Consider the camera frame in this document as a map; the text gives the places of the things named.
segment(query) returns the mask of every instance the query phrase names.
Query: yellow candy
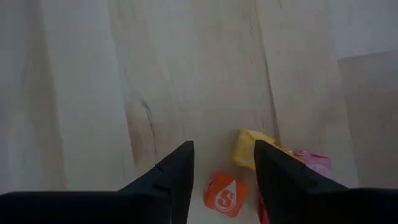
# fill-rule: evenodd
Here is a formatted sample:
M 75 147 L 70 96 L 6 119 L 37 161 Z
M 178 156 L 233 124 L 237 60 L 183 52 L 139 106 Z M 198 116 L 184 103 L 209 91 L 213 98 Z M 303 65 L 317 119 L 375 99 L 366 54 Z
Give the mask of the yellow candy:
M 275 139 L 272 139 L 257 131 L 242 129 L 239 131 L 239 136 L 235 143 L 235 150 L 233 152 L 233 162 L 236 165 L 248 167 L 252 170 L 256 169 L 256 166 L 254 165 L 254 142 L 256 140 L 266 141 L 276 148 L 284 151 L 286 154 L 298 159 L 293 155 L 293 152 L 276 146 Z

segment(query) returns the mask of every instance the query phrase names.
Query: wooden surface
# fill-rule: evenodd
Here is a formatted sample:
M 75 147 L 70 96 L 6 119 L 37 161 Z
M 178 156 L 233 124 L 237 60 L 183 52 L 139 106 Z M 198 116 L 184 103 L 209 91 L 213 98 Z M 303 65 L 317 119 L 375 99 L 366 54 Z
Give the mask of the wooden surface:
M 38 1 L 0 1 L 0 194 L 65 188 Z
M 259 0 L 259 21 L 283 146 L 327 155 L 358 185 L 326 0 Z
M 67 189 L 136 176 L 106 1 L 42 1 Z
M 398 188 L 398 51 L 338 61 L 359 183 Z
M 0 6 L 0 190 L 119 189 L 192 139 L 189 222 L 257 223 L 254 173 L 231 161 L 238 129 L 326 154 L 357 185 L 326 0 Z M 235 219 L 203 204 L 216 171 L 250 186 Z
M 110 1 L 109 8 L 139 172 L 192 139 L 190 223 L 258 222 L 255 186 L 235 219 L 202 199 L 216 171 L 255 183 L 250 170 L 232 165 L 237 129 L 273 135 L 255 2 Z

